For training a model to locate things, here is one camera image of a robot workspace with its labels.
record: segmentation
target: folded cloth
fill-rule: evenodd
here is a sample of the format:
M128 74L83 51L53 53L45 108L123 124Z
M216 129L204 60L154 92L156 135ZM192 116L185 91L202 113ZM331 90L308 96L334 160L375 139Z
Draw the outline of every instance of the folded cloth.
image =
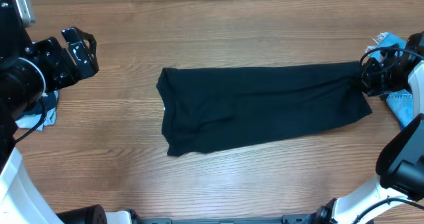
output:
M168 155L210 153L322 133L370 114L359 62L280 68L164 68Z
M43 94L40 99L43 99L47 108L47 116L45 122L37 128L37 131L42 131L44 126L54 125L56 122L56 108L58 105L59 91L53 91L48 94ZM19 128L31 129L40 120L42 106L37 103L30 111L22 113L16 120Z
M376 42L376 46L369 46L365 52L379 47L387 47L394 44L398 44L400 48L405 48L406 41L397 37L390 32L383 32L373 39ZM377 60L381 60L380 52L373 52L370 54ZM381 96L381 98L387 103L388 107L392 110L394 115L399 121L401 129L405 128L413 119L413 98L412 94L407 90L396 91L387 95Z

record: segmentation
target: blue towel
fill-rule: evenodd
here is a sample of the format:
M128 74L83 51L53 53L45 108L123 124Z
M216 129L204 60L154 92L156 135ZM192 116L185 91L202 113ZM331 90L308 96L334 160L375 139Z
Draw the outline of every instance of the blue towel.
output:
M383 32L377 36L376 39L373 39L376 42L376 46L369 46L365 51L369 51L373 48L391 46L393 44L398 44L399 47L405 48L406 41L397 37L396 35L390 32ZM380 51L373 52L369 55L377 60L380 60ZM403 89L401 91L392 92L387 95L386 103L388 107L392 110L399 121L400 128L405 128L409 122L413 119L413 100L412 94L407 90Z

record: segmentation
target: black wire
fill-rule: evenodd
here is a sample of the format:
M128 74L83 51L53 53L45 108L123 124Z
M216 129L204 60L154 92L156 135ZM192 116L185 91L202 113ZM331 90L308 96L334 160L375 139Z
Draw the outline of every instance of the black wire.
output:
M42 99L39 99L38 102L40 102L40 104L42 106L42 112L41 112L40 120L37 122L37 124L35 124L35 126L33 128L31 128L29 131L27 131L23 136L19 137L15 141L16 143L18 143L19 141L22 141L23 139L25 139L25 137L29 136L32 132L34 132L37 128L39 128L39 126L41 124L43 124L46 121L46 117L47 117L46 104L43 102Z
M398 202L402 202L402 203L406 203L408 205L411 205L413 207L419 208L421 210L424 210L424 206L419 205L418 203L415 203L413 201L408 201L408 200L404 200L401 198L396 198L396 197L388 197L387 200L384 201L379 201L378 203L372 205L371 207L367 208L364 212L362 212L354 221L353 224L357 224L366 214L368 214L370 211L376 209L377 207L380 207L381 205L384 204L388 204L390 205L390 202L392 201L398 201Z
M362 63L364 62L364 59L370 55L373 52L377 52L377 51L383 51L383 50L391 50L391 51L398 51L398 52L406 52L410 55L414 55L418 58L420 58L421 60L424 60L424 56L419 55L416 52L412 52L410 50L404 49L404 48L395 48L395 47L381 47L381 48L375 48L372 50L367 51L359 60L359 64L362 66Z

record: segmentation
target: wooden table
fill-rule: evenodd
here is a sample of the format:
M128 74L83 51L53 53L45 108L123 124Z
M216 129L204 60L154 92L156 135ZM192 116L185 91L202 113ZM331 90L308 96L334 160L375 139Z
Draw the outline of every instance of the wooden table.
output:
M18 145L57 212L96 203L172 219L314 212L369 179L399 132L378 98L368 99L373 114L322 135L173 158L160 131L161 69L358 60L380 32L424 30L424 0L33 1L33 40L64 45L60 31L77 26L98 47L100 72L63 89L57 123ZM377 223L423 218L402 206Z

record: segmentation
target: white fringe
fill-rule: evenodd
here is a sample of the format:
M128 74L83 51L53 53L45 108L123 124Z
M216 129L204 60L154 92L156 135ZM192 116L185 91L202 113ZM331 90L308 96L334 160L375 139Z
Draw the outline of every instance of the white fringe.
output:
M365 48L365 52L371 51L375 48L377 48L377 46L387 37L387 35L389 35L388 32L382 32L379 35L377 35L376 38L373 38L372 40L377 44L375 46L367 46Z

